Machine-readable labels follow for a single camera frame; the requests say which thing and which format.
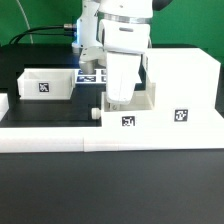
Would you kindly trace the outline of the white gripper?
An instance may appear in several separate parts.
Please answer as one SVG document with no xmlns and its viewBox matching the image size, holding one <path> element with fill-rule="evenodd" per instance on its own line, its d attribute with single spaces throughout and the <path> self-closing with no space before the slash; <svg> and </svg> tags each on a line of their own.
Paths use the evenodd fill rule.
<svg viewBox="0 0 224 224">
<path fill-rule="evenodd" d="M 106 96 L 112 104 L 129 104 L 138 77 L 140 55 L 106 54 Z"/>
</svg>

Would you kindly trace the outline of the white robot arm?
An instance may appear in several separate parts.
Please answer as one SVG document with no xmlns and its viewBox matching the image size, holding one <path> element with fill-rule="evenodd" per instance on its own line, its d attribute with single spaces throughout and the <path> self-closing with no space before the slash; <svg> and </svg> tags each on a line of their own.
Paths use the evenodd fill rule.
<svg viewBox="0 0 224 224">
<path fill-rule="evenodd" d="M 111 104 L 128 104 L 133 96 L 141 59 L 151 47 L 150 25 L 155 11 L 173 0 L 82 0 L 76 22 L 79 66 L 92 74 L 106 68 L 106 97 Z"/>
</svg>

